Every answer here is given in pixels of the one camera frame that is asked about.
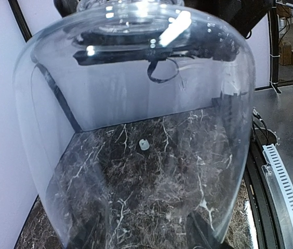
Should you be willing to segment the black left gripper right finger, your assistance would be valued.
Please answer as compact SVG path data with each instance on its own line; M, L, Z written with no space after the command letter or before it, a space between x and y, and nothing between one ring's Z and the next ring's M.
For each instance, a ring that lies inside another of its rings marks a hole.
M213 235L211 226L200 213L193 211L187 216L188 248L230 248L226 242L220 243Z

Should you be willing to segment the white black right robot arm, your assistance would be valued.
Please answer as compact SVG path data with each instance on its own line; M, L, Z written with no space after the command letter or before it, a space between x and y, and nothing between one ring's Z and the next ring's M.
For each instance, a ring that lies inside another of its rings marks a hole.
M98 6L109 6L114 4L125 5L129 1L54 1L54 6L61 17L66 17ZM188 1L189 6L198 11L220 18L234 27L242 36L247 36L251 29L267 14L272 8L273 1ZM82 34L80 44L85 45L92 42L95 45L105 42L108 45L117 45L123 42L124 45L145 45L151 39L151 33L142 35L124 36L107 35L99 32L85 32ZM221 41L208 38L200 43L196 38L190 40L192 45L183 45L171 49L158 48L155 51L138 49L124 50L118 56L110 59L107 52L101 53L100 61L109 63L111 61L139 61L147 60L157 63L169 58L213 58L214 60L233 61L235 53L230 51L227 45Z

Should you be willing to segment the black right rear frame post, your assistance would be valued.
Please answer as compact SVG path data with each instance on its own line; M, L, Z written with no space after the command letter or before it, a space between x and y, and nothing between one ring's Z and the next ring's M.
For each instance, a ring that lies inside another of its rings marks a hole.
M270 1L272 6L268 12L268 24L269 24L269 44L270 44L270 86L277 94L282 92L278 85L278 73L279 73L279 28L276 1Z

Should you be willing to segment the white flip bottle cap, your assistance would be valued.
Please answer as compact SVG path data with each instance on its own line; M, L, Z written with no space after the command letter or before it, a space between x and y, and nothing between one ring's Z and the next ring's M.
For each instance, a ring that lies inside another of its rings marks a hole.
M141 139L139 141L139 146L142 151L146 151L150 148L150 143L148 142L147 139Z

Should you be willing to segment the large clear plastic bottle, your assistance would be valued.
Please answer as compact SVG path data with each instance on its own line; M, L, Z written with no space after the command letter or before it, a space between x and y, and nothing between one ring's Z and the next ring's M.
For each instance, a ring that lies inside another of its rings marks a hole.
M188 248L196 211L224 242L250 143L255 66L246 39L182 1L129 1L66 16L27 41L14 70L32 178L61 246L103 215L106 248ZM145 45L80 44L85 32L151 33ZM233 61L175 57L102 63L124 50L213 38ZM75 133L44 76L61 89ZM150 148L142 151L141 139Z

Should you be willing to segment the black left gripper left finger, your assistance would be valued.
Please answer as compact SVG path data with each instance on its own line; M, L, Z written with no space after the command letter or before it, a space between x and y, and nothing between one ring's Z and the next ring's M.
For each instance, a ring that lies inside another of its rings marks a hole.
M96 215L77 227L65 248L106 248L106 235L106 219Z

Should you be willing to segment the black left rear frame post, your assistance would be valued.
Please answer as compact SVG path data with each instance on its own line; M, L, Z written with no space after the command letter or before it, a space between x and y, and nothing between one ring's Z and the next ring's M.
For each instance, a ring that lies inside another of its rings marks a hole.
M54 1L55 6L58 7L59 13L63 14L64 16L68 15L68 13L70 12L70 8L68 7L69 6L68 2L69 1ZM28 40L32 38L32 34L24 18L20 5L18 1L16 0L8 0L8 3L10 5L10 9L16 20L16 23L19 27L19 30L25 42L27 42ZM66 98L64 97L64 94L62 93L61 89L59 88L59 86L57 85L53 77L51 76L50 72L47 70L46 67L44 67L40 63L36 63L36 66L38 67L42 75L44 76L50 90L53 92L59 106L64 112L74 132L81 133L82 132L81 126L78 124L76 118L73 115L73 112L71 111L71 108L68 105L68 102L66 101Z

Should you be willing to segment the black frame post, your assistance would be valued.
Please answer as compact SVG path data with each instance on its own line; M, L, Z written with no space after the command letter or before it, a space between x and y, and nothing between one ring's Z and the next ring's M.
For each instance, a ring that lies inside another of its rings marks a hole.
M278 73L279 73L279 28L276 1L270 1L272 6L268 12L268 24L269 24L269 44L270 44L270 86L277 94L282 92L278 85Z
M59 13L63 14L64 16L68 15L68 13L70 12L70 8L68 7L69 6L68 2L69 1L54 1L55 6L58 7ZM25 42L27 42L28 40L32 38L32 34L24 18L20 5L18 1L16 0L8 0L8 3L10 5L10 9L16 20L16 23L19 27L19 30ZM62 93L61 89L59 88L59 86L57 85L53 77L51 76L50 72L47 70L46 67L44 67L40 63L36 63L36 66L38 67L42 75L44 76L50 90L53 92L59 106L64 112L74 132L81 133L82 132L81 126L78 124L76 118L73 115L73 112L71 111L71 108L68 105L68 102L66 101L66 98L64 97L64 94Z

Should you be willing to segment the black front table rail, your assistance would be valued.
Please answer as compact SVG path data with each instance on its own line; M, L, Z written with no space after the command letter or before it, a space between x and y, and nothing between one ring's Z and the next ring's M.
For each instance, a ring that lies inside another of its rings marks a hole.
M258 248L285 248L276 207L262 168L267 165L262 146L270 144L271 137L271 132L253 126L243 179L251 205Z

